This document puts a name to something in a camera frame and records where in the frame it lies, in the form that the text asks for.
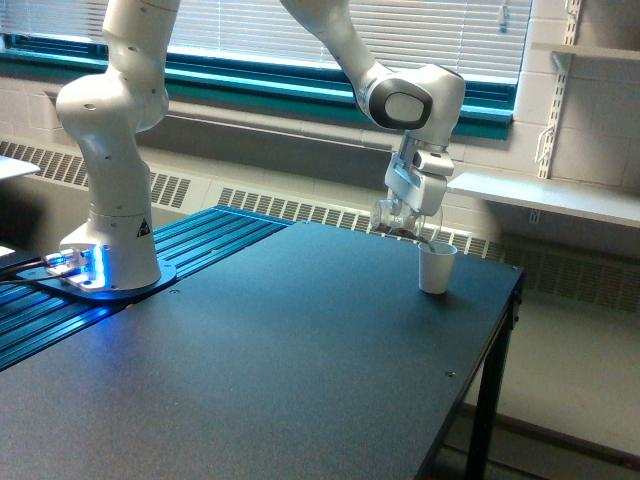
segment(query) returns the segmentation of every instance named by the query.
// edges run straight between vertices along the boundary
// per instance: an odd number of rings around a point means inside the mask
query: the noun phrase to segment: white shelf
[[[0,180],[7,178],[19,177],[21,175],[29,175],[39,172],[40,169],[28,162],[7,158],[0,155]]]
[[[449,192],[469,197],[640,227],[640,194],[516,174],[465,172]]]
[[[575,55],[585,58],[599,58],[608,60],[631,60],[640,62],[640,51],[620,50],[617,48],[583,47],[580,45],[557,45],[554,43],[533,42],[534,50],[548,50],[554,53]]]

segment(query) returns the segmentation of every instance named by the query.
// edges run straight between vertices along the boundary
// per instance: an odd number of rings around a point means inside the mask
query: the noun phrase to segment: window frame
[[[0,72],[73,80],[103,72],[108,47],[20,35],[3,35]],[[517,83],[466,81],[467,91],[454,135],[506,140],[513,121]],[[305,114],[319,121],[370,124],[355,103],[340,70],[170,53],[166,86],[174,98],[213,100],[230,108],[252,106],[280,114]]]

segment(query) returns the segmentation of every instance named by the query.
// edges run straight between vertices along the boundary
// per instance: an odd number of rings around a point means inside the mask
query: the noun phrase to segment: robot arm
[[[111,0],[103,25],[109,67],[66,85],[58,116],[82,150],[89,176],[89,218],[61,242],[88,252],[66,281],[88,291],[132,290],[156,282],[160,270],[151,230],[149,168],[135,134],[168,110],[164,87],[167,46],[180,0]]]
[[[392,199],[374,206],[373,226],[393,223],[406,229],[416,217],[434,215],[446,177],[453,173],[447,146],[464,99],[462,77],[435,65],[398,73],[382,66],[356,32],[349,0],[281,3],[329,49],[362,112],[381,127],[406,130],[385,175]],[[392,217],[393,222],[385,220]]]

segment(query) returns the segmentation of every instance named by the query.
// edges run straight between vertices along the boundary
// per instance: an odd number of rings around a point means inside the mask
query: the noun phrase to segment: cable
[[[37,260],[35,262],[28,262],[23,263],[22,265],[17,265],[15,267],[5,268],[4,270],[0,270],[0,277],[5,277],[7,275],[18,273],[23,270],[28,270],[30,268],[42,267],[44,266],[44,264],[44,260]]]
[[[65,272],[65,273],[60,273],[58,275],[49,275],[47,277],[39,277],[39,278],[29,278],[29,279],[18,279],[18,280],[3,280],[0,282],[0,285],[24,285],[24,284],[28,284],[28,283],[36,283],[36,282],[41,282],[43,280],[53,280],[55,278],[63,278],[63,277],[69,277],[71,275],[75,275],[77,272],[76,271],[71,271],[71,272]]]

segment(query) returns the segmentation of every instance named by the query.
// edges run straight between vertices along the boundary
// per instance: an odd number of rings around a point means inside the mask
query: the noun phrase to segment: extrusion rail
[[[233,208],[211,208],[156,229],[158,259],[175,265],[180,280],[288,225]],[[74,300],[37,286],[1,286],[0,371],[125,307]]]

